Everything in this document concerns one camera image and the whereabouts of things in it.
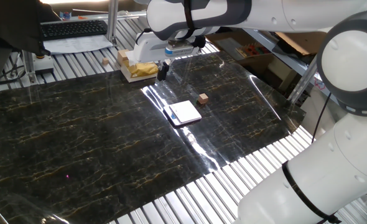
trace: small wooden block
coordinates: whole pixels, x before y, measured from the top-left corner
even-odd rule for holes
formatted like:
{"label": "small wooden block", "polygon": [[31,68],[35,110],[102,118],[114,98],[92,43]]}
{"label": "small wooden block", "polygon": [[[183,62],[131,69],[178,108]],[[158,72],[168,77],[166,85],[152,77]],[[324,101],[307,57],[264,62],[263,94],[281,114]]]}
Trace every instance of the small wooden block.
{"label": "small wooden block", "polygon": [[206,95],[206,94],[200,94],[199,96],[198,96],[198,99],[197,99],[197,101],[200,103],[200,104],[205,104],[205,103],[207,103],[208,102],[208,96]]}
{"label": "small wooden block", "polygon": [[117,53],[117,62],[120,65],[123,65],[123,61],[128,60],[128,57],[126,55],[126,52],[128,52],[129,50],[119,50]]}
{"label": "small wooden block", "polygon": [[103,60],[102,60],[102,64],[103,64],[103,65],[107,65],[107,64],[109,64],[109,59],[107,59],[107,58],[103,58]]}

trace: wire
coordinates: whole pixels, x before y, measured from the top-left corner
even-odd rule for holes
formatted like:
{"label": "wire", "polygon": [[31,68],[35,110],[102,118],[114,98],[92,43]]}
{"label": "wire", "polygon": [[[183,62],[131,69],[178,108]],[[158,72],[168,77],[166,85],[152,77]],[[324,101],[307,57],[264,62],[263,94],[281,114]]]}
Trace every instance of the wire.
{"label": "wire", "polygon": [[319,127],[320,119],[322,118],[323,112],[325,111],[326,106],[327,106],[327,103],[328,103],[328,100],[330,99],[330,97],[331,97],[331,96],[332,96],[332,93],[330,93],[330,94],[328,95],[328,97],[327,97],[327,99],[326,99],[326,102],[325,102],[325,105],[323,106],[323,109],[322,109],[322,111],[320,112],[318,122],[316,123],[316,127],[315,127],[315,131],[314,131],[314,135],[312,136],[312,143],[314,143],[315,135],[316,135],[316,131],[318,130],[318,127]]}
{"label": "wire", "polygon": [[139,40],[139,38],[141,38],[141,37],[142,37],[142,35],[143,35],[144,33],[150,33],[150,32],[152,32],[152,29],[150,29],[150,28],[145,28],[145,29],[141,32],[141,34],[139,34],[138,38],[135,40],[135,44],[136,44],[136,45],[138,45],[138,40]]}
{"label": "wire", "polygon": [[[23,67],[24,67],[24,66],[22,65],[22,66],[18,66],[18,67],[16,67],[16,68],[13,68],[13,69],[11,69],[10,71],[6,72],[5,74],[0,75],[0,78],[4,77],[4,76],[5,76],[5,75],[7,75],[8,73],[13,72],[14,70],[17,70],[18,68],[23,68]],[[18,76],[17,76],[16,78],[14,78],[14,79],[6,80],[6,81],[0,81],[0,85],[2,85],[2,84],[12,83],[12,82],[14,82],[14,81],[16,81],[16,80],[19,80],[19,79],[21,79],[25,74],[26,74],[26,72],[24,71],[22,74],[18,75]]]}

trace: white card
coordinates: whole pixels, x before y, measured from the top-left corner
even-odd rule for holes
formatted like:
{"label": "white card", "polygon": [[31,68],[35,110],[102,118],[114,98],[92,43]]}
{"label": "white card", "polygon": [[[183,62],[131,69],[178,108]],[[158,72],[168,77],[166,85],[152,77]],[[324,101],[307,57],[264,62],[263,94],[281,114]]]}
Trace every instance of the white card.
{"label": "white card", "polygon": [[181,123],[188,123],[202,118],[194,105],[188,100],[170,105],[170,109]]}

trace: keyboard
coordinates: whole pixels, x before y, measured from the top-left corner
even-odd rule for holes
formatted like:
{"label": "keyboard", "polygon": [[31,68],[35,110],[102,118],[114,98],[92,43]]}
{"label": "keyboard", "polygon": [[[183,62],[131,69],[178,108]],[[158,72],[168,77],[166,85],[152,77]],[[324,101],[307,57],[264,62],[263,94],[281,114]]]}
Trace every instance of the keyboard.
{"label": "keyboard", "polygon": [[102,20],[41,24],[43,40],[105,35],[108,25]]}

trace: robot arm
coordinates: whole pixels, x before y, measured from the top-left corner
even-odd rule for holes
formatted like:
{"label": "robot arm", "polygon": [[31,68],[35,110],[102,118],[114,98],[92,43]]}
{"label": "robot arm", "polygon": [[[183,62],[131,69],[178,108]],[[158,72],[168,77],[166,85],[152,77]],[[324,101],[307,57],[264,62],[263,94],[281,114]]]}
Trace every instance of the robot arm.
{"label": "robot arm", "polygon": [[152,0],[147,21],[153,32],[139,38],[134,61],[193,55],[199,50],[193,46],[195,37],[221,26],[307,32],[332,27],[364,10],[367,0]]}
{"label": "robot arm", "polygon": [[147,20],[154,33],[139,41],[136,57],[150,38],[163,53],[170,47],[174,57],[177,40],[190,34],[185,41],[191,43],[219,26],[284,32],[333,27],[317,55],[318,71],[348,115],[252,189],[239,203],[235,224],[306,224],[327,218],[339,223],[332,214],[367,193],[367,0],[191,0],[194,32],[185,2],[149,3]]}
{"label": "robot arm", "polygon": [[[276,32],[307,32],[333,27],[367,10],[365,0],[191,0],[195,28],[239,27]],[[152,0],[147,21],[160,40],[187,33],[184,0]]]}

